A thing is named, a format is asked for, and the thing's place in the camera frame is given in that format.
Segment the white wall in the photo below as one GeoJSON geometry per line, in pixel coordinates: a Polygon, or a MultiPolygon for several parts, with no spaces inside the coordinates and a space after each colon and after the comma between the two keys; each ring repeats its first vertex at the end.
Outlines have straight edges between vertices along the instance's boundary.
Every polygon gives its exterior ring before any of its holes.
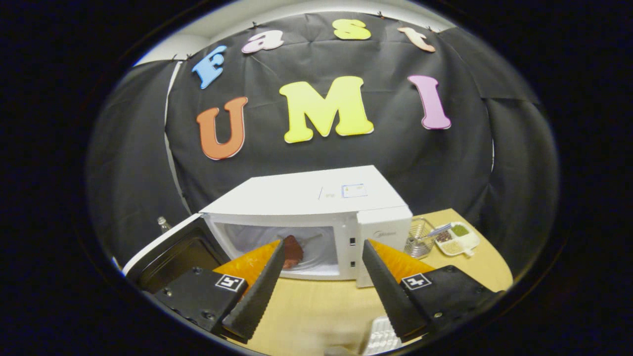
{"type": "Polygon", "coordinates": [[[440,32],[453,23],[439,15],[405,0],[240,0],[228,4],[184,27],[158,44],[142,57],[141,63],[187,58],[225,37],[253,26],[253,22],[265,23],[278,18],[319,11],[354,11],[397,18],[418,26],[431,27],[440,32]]]}

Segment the wire basket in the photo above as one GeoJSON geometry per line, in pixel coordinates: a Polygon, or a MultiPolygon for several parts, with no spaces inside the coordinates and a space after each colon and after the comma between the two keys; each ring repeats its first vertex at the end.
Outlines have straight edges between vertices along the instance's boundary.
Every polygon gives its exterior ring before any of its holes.
{"type": "Polygon", "coordinates": [[[434,229],[435,227],[423,217],[412,219],[404,252],[414,258],[426,257],[435,243],[436,237],[429,236],[429,233],[434,229]]]}

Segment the table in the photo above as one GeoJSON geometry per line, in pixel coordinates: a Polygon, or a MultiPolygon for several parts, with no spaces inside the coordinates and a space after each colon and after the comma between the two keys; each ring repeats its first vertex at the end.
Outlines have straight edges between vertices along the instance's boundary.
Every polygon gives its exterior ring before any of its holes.
{"type": "MultiPolygon", "coordinates": [[[[454,265],[493,292],[507,290],[512,285],[512,274],[503,257],[453,209],[416,217],[424,217],[436,227],[462,222],[481,240],[472,257],[464,254],[449,257],[435,246],[421,261],[434,268],[454,265]]],[[[325,348],[337,345],[361,354],[372,321],[382,315],[386,312],[374,287],[356,288],[355,281],[280,278],[253,338],[247,345],[231,342],[274,356],[323,356],[325,348]]]]}

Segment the screw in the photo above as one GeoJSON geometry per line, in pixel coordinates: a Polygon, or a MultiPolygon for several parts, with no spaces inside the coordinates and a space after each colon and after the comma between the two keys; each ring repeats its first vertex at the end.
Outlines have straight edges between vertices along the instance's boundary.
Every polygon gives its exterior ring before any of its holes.
{"type": "Polygon", "coordinates": [[[203,316],[205,319],[209,319],[209,320],[211,320],[211,321],[214,321],[214,320],[215,320],[215,315],[213,315],[213,313],[210,313],[210,312],[203,312],[203,313],[202,313],[202,316],[203,316]]]}

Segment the microwave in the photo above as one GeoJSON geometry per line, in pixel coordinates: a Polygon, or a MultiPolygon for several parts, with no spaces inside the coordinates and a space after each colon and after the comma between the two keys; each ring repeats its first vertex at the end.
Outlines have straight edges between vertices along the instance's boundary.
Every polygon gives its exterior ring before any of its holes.
{"type": "Polygon", "coordinates": [[[152,291],[193,265],[212,269],[293,235],[303,259],[280,277],[369,287],[363,242],[402,251],[412,216],[373,165],[253,177],[149,243],[123,273],[152,291]]]}

